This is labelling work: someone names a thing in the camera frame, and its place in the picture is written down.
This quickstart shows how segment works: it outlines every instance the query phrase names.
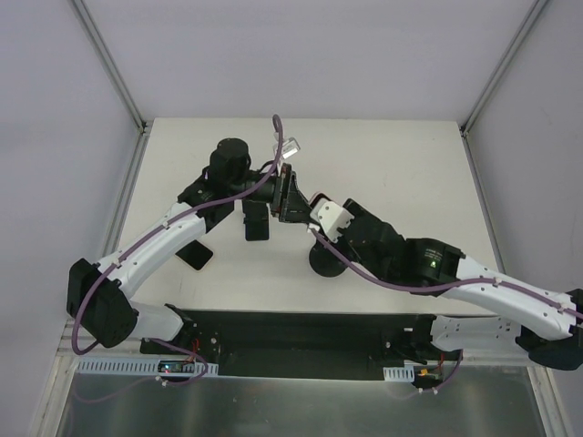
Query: aluminum frame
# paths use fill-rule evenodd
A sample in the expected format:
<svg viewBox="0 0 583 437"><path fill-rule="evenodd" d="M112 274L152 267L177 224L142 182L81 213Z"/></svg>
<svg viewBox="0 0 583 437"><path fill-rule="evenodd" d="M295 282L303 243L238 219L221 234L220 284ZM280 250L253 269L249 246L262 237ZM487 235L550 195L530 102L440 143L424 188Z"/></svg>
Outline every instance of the aluminum frame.
<svg viewBox="0 0 583 437"><path fill-rule="evenodd" d="M71 4L75 14L77 15L80 24L87 33L89 41L96 50L96 55L104 66L108 77L111 80L112 86L120 95L124 106L129 112L132 120L139 131L138 142L135 145L131 161L128 165L128 171L124 177L122 188L119 192L114 216L107 228L107 236L104 243L102 253L105 255L111 252L118 244L121 230L128 211L131 193L135 187L138 178L139 167L144 156L146 146L148 143L149 131L151 129L151 122L146 122L136 106L136 103L131 96L128 87L119 73L116 63L107 49L107 45L98 30L97 24L91 16L89 9L84 0L68 0ZM520 27L517 29L515 36L510 42L505 53L502 55L496 68L474 104L466 122L462 125L461 135L464 141L465 152L467 155L468 164L472 172L480 205L482 207L484 217L486 220L486 227L491 239L492 247L496 256L496 264L498 268L504 272L504 263L500 255L499 247L496 241L496 233L492 226L490 209L487 205L485 191L481 182L479 171L476 162L472 156L471 145L467 141L467 134L479 119L484 107L494 94L505 72L513 63L517 53L527 40L528 35L534 29L536 23L539 21L544 10L551 0L536 0L530 7L527 16L523 20ZM61 422L65 406L66 397L69 392L69 387L73 379L73 374L79 358L76 357L67 344L70 342L70 329L72 321L69 320L64 329L64 334L61 338L59 348L56 351L56 358L51 369L50 377L46 385L45 393L42 397L40 407L36 413L35 420L32 427L32 435L41 437L48 437L56 435L59 423ZM81 341L89 341L89 336L86 332L81 333ZM138 351L138 342L124 342L119 349L105 350L96 348L95 355L103 357L135 357ZM464 365L516 365L528 367L528 361L524 357L513 356L511 354L501 354L493 356L491 353L487 355L474 354L466 355ZM528 374L533 386L533 390L537 399L537 406L544 423L547 434L561 437L575 435L570 429L569 421L560 403L560 398L557 396L557 390L554 383L552 373L545 368L529 367Z"/></svg>

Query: small object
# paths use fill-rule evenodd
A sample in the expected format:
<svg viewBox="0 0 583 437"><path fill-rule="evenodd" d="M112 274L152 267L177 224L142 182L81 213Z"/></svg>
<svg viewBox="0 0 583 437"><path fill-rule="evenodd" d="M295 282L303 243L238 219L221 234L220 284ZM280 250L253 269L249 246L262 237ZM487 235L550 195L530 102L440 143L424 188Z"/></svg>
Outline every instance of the small object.
<svg viewBox="0 0 583 437"><path fill-rule="evenodd" d="M204 244L194 240L176 252L176 255L193 269L199 271L210 261L213 252Z"/></svg>
<svg viewBox="0 0 583 437"><path fill-rule="evenodd" d="M204 370L204 365L200 362L186 362L178 360L160 360L158 363L158 377L161 379L191 378L199 375ZM217 376L219 365L209 363L208 373L205 376Z"/></svg>
<svg viewBox="0 0 583 437"><path fill-rule="evenodd" d="M275 139L279 139L278 135L279 134L277 132L274 133ZM277 153L277 148L278 148L278 143L275 143L273 145L273 153L274 154ZM285 161L286 159L295 155L299 151L300 151L300 145L298 144L298 142L296 141L296 139L294 137L289 137L289 138L283 139L283 146L281 147L281 158L280 158L279 162L277 163L278 173L281 173L281 166L283 165L283 161Z"/></svg>

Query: white table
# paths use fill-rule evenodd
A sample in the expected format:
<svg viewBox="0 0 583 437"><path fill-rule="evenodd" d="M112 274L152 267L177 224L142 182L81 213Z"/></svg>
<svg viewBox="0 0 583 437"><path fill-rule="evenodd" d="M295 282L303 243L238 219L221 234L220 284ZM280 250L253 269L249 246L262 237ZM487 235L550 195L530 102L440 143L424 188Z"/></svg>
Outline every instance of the white table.
<svg viewBox="0 0 583 437"><path fill-rule="evenodd" d="M283 127L302 146L290 163L306 197L322 191L341 204L354 198L406 237L441 239L496 266L456 123L284 118ZM120 244L163 215L225 137L249 144L253 168L273 156L268 118L156 119ZM247 242L242 219L238 202L201 240L215 252L202 271L174 257L134 300L183 309L488 314L459 301L391 292L350 271L321 278L308 263L314 238L305 226L272 219L269 241Z"/></svg>

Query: table surface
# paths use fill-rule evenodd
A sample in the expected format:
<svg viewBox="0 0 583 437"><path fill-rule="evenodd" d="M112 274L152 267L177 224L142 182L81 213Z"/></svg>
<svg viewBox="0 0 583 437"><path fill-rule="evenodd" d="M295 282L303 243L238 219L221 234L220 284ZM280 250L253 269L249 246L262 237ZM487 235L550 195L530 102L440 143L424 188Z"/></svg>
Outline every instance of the table surface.
<svg viewBox="0 0 583 437"><path fill-rule="evenodd" d="M95 399L137 379L76 374L74 384L79 396ZM143 383L98 404L69 396L57 436L546 435L526 369L465 366L437 396L404 401L412 391L380 381L204 378L180 390Z"/></svg>
<svg viewBox="0 0 583 437"><path fill-rule="evenodd" d="M307 198L317 191L341 204L353 198L406 237L441 239L496 266L456 123L284 118L283 127L302 147L290 163ZM120 244L164 214L225 137L249 144L253 168L273 156L267 118L155 120ZM240 202L201 242L215 252L202 271L173 257L134 300L208 310L488 314L460 301L386 290L350 271L322 278L308 263L314 238L305 226L272 219L269 241L247 242Z"/></svg>

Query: white bracket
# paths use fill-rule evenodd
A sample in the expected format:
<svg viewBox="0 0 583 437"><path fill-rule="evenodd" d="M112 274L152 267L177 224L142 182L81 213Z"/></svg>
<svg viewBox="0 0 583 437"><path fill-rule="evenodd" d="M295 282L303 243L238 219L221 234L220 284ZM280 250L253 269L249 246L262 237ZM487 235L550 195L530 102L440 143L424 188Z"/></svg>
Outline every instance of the white bracket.
<svg viewBox="0 0 583 437"><path fill-rule="evenodd" d="M431 344L441 351L520 352L516 343L520 325L502 317L437 316L431 326Z"/></svg>
<svg viewBox="0 0 583 437"><path fill-rule="evenodd" d="M337 203L321 198L310 213L310 218L320 223L326 237L335 243L341 235L338 229L347 228L354 216Z"/></svg>
<svg viewBox="0 0 583 437"><path fill-rule="evenodd" d="M406 364L403 367L384 367L384 380L387 382L413 382L415 381L414 367Z"/></svg>
<svg viewBox="0 0 583 437"><path fill-rule="evenodd" d="M184 373L158 372L160 358L103 358L83 357L77 367L77 373L93 375L126 375L126 376L164 376L186 377L199 375L204 370L204 364L195 362L183 366ZM209 371L204 377L219 376L219 364L209 363Z"/></svg>

